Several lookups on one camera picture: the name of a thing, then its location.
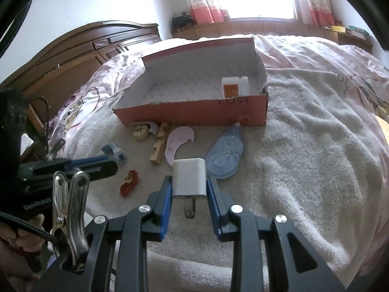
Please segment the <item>orange label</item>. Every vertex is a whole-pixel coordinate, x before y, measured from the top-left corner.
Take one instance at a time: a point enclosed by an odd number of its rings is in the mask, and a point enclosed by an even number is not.
[[[225,98],[232,98],[234,96],[239,96],[237,84],[225,84],[223,85],[223,91],[224,91]]]

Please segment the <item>white bottle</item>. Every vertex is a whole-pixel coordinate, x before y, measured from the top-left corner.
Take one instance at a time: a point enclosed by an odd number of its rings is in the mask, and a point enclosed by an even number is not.
[[[250,95],[250,86],[247,77],[224,77],[221,79],[223,98]]]

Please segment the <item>round wooden disc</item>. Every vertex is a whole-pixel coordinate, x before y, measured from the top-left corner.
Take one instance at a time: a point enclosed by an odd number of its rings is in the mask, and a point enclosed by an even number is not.
[[[147,124],[136,125],[134,128],[134,138],[136,140],[145,140],[150,133],[150,128]]]

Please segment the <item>headboard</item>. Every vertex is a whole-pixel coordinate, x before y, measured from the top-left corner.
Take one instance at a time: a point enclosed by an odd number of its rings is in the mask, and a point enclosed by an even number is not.
[[[0,88],[15,87],[28,99],[45,98],[51,119],[104,62],[125,50],[136,50],[160,40],[157,24],[126,21],[87,24],[51,42],[0,83]],[[31,103],[28,118],[37,132],[43,134],[46,109],[41,100]]]

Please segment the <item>open box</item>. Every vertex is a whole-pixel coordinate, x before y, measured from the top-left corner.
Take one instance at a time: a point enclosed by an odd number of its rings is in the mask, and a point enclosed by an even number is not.
[[[114,107],[123,125],[265,125],[267,73],[254,39],[207,40],[142,58],[145,72]],[[223,77],[247,76],[248,96],[224,98]]]

